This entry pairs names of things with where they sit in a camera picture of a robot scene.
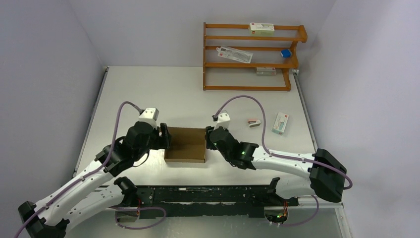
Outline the brown cardboard box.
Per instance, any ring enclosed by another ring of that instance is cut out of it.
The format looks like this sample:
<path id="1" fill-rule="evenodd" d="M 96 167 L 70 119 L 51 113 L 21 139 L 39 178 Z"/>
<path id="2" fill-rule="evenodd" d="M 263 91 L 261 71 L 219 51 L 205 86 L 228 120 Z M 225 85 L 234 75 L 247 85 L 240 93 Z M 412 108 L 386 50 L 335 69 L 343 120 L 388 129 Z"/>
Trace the brown cardboard box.
<path id="1" fill-rule="evenodd" d="M 172 136 L 164 152 L 166 163 L 205 163 L 206 139 L 204 128 L 169 127 Z"/>

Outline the orange wooden shelf rack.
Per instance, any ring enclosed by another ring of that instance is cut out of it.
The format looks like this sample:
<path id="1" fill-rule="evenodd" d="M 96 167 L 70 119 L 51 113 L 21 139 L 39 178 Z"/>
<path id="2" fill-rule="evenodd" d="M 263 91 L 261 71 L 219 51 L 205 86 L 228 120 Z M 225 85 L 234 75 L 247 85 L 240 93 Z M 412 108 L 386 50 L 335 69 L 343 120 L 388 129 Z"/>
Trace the orange wooden shelf rack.
<path id="1" fill-rule="evenodd" d="M 303 24 L 274 25 L 273 36 L 251 36 L 249 24 L 203 23 L 203 90 L 290 91 L 289 74 L 297 69 L 297 45 L 308 40 Z M 218 56 L 216 47 L 226 46 L 253 53 L 251 63 Z M 293 55 L 283 58 L 280 51 Z M 274 67 L 275 76 L 256 75 L 257 67 Z"/>

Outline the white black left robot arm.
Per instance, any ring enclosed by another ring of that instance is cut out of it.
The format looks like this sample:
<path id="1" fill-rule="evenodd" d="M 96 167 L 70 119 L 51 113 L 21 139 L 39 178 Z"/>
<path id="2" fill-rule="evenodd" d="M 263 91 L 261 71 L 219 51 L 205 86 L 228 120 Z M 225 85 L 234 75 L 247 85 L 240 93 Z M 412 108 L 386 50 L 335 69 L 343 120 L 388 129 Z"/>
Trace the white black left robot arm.
<path id="1" fill-rule="evenodd" d="M 36 203 L 18 207 L 22 227 L 32 238 L 63 238 L 81 221 L 114 206 L 131 206 L 138 200 L 137 187 L 120 174 L 151 150 L 168 149 L 171 134 L 159 126 L 138 121 L 126 136 L 114 138 L 78 176 Z"/>

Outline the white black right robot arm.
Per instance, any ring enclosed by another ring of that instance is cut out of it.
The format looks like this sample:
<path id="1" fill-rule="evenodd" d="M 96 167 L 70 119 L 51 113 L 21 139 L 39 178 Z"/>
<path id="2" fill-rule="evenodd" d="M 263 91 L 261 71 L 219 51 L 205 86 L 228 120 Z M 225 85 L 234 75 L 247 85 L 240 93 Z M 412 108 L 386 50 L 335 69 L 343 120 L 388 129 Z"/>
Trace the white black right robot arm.
<path id="1" fill-rule="evenodd" d="M 206 148 L 217 150 L 233 167 L 291 174 L 290 178 L 273 180 L 274 187 L 267 192 L 272 205 L 303 195 L 316 195 L 333 203 L 342 201 L 347 170 L 325 149 L 317 149 L 312 154 L 297 154 L 298 160 L 293 160 L 292 153 L 269 153 L 258 144 L 239 142 L 223 127 L 207 126 L 205 138 Z"/>

